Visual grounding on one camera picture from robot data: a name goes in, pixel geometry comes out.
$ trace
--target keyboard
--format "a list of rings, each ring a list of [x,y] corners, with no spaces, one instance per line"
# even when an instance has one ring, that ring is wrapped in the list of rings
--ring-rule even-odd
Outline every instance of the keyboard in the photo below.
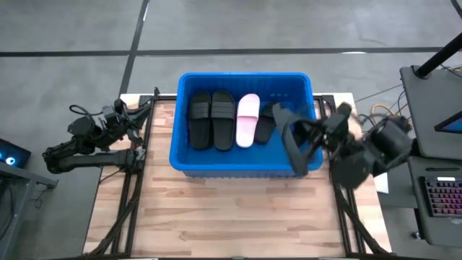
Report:
[[[462,217],[462,178],[421,177],[432,217]]]

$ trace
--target floor line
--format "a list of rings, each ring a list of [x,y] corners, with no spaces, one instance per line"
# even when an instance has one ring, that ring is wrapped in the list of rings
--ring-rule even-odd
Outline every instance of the floor line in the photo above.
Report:
[[[118,95],[127,93],[128,84],[130,83],[131,71],[135,64],[136,51],[138,50],[139,40],[141,38],[141,32],[143,31],[144,20],[146,19],[147,9],[149,7],[149,0],[143,0],[141,4],[141,10],[139,11],[138,22],[136,23],[135,34],[133,41],[131,42],[130,54],[128,55],[127,65],[123,72],[121,88],[118,91]]]
[[[139,43],[140,34],[134,38]],[[1,57],[73,57],[73,56],[128,56],[133,66],[135,56],[219,56],[219,55],[283,55],[283,54],[358,54],[358,53],[435,53],[442,47],[387,47],[387,48],[231,48],[178,49],[130,51],[33,51],[0,52]]]
[[[450,0],[451,4],[453,4],[454,9],[459,14],[459,17],[462,18],[462,8],[461,5],[457,2],[457,0]]]

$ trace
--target wooden tabletop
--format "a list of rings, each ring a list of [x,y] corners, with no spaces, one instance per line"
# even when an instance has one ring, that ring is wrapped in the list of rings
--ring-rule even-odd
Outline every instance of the wooden tabletop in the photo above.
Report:
[[[348,102],[354,108],[351,93],[333,95],[337,105]],[[132,108],[138,97],[121,96]],[[327,162],[303,179],[186,178],[168,160],[174,111],[173,101],[158,102],[154,108],[132,256],[344,256]],[[350,131],[361,135],[352,119]],[[125,138],[111,148],[129,145]],[[104,168],[101,178],[116,170]],[[91,251],[114,223],[122,183],[123,173],[118,173],[100,184],[84,252]],[[359,218],[390,251],[371,175],[354,194]],[[353,234],[351,223],[349,230]],[[126,228],[122,233],[123,249]]]

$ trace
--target cable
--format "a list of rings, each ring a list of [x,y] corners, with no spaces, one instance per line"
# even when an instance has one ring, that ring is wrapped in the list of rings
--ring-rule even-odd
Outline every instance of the cable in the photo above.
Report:
[[[3,239],[3,237],[5,236],[6,232],[8,231],[9,229],[9,226],[11,225],[13,219],[14,219],[14,197],[13,197],[13,189],[12,189],[12,185],[9,183],[8,185],[8,189],[9,189],[9,198],[10,198],[10,201],[11,201],[11,216],[8,220],[8,222],[5,222],[2,226],[1,226],[1,229],[3,230],[1,232],[1,235],[0,235],[0,241]]]
[[[117,173],[120,173],[120,172],[121,172],[122,170],[124,170],[124,169],[125,169],[125,168],[118,169],[116,172],[111,173],[110,175],[107,175],[106,177],[102,178],[102,179],[100,180],[100,182],[98,183],[98,185],[100,185],[105,179],[107,179],[107,178],[109,178],[109,177],[112,177],[112,176],[114,176],[114,175],[117,174]]]
[[[376,108],[385,108],[391,115],[395,114],[388,106],[382,104],[375,104],[370,110],[370,113],[375,113]]]
[[[406,106],[408,106],[408,103],[406,103],[406,104],[404,104],[402,107],[400,107],[399,110],[398,110],[398,112],[396,112],[396,113],[399,113],[400,116],[402,116],[402,115],[401,115],[401,112],[402,112],[403,108],[405,108]]]
[[[83,111],[83,113],[82,113],[82,112],[79,112],[79,111],[77,111],[77,110],[75,110],[74,108],[80,109],[81,111]],[[82,115],[82,116],[99,116],[99,115],[103,114],[102,111],[99,112],[99,113],[90,113],[90,112],[88,112],[87,109],[83,108],[83,107],[80,106],[80,105],[76,105],[76,104],[70,105],[70,106],[69,106],[69,110],[70,110],[72,113],[76,113],[77,115]]]
[[[377,93],[375,93],[375,94],[368,95],[367,97],[362,97],[362,98],[360,98],[359,100],[355,100],[354,102],[355,102],[355,103],[358,103],[359,101],[366,100],[366,99],[368,99],[368,98],[371,98],[371,97],[373,97],[373,96],[382,94],[382,93],[387,92],[387,91],[392,90],[392,89],[396,89],[397,87],[400,87],[400,86],[402,86],[402,85],[403,85],[402,83],[401,83],[401,84],[398,84],[398,85],[396,85],[396,86],[394,86],[394,87],[390,87],[390,88],[388,88],[388,89],[386,89],[386,90],[382,90],[382,91],[377,92]]]
[[[398,103],[398,113],[399,113],[400,116],[402,116],[402,115],[401,115],[401,106],[399,105],[399,100],[401,99],[401,96],[403,94],[404,94],[404,90],[403,90],[403,92],[401,94],[399,94],[398,101],[397,101],[397,103]]]
[[[352,117],[357,121],[357,123],[360,124],[360,126],[364,125],[364,124],[366,123],[366,121],[369,121],[369,122],[372,124],[372,126],[375,126],[375,123],[374,123],[374,121],[371,119],[371,117],[370,117],[370,116],[367,116],[367,115],[365,115],[365,114],[359,114],[359,115],[357,115],[357,116],[355,116],[354,114],[352,114]]]
[[[394,108],[395,105],[398,104],[398,100],[395,103],[393,103],[393,105],[391,105],[390,109]]]
[[[461,75],[459,75],[459,74],[457,74],[457,73],[455,73],[455,72],[453,71],[453,70],[460,69],[460,67],[455,67],[455,68],[449,69],[448,67],[446,67],[446,66],[444,66],[444,65],[442,65],[442,64],[440,64],[440,66],[441,66],[442,68],[444,68],[445,70],[449,71],[450,73],[456,75],[457,77],[462,78]]]
[[[377,124],[377,122],[375,121],[375,117],[385,118],[385,117],[387,117],[387,116],[388,116],[388,114],[383,114],[383,113],[371,113],[371,114],[369,115],[369,118],[370,118],[371,121],[374,122],[373,126],[375,126],[375,125]]]
[[[51,188],[46,188],[46,189],[42,190],[42,192],[40,193],[40,195],[38,195],[37,198],[31,199],[31,201],[34,202],[34,207],[35,207],[36,209],[40,209],[40,208],[42,207],[42,204],[43,204],[42,196],[43,196],[43,194],[44,194],[45,192],[50,191],[50,190],[51,190]]]

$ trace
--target computer monitor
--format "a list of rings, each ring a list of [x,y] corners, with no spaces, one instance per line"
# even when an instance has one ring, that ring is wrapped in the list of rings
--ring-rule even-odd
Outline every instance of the computer monitor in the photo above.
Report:
[[[462,111],[436,125],[435,131],[462,134]]]
[[[6,140],[0,139],[0,163],[24,168],[29,160],[30,152]]]

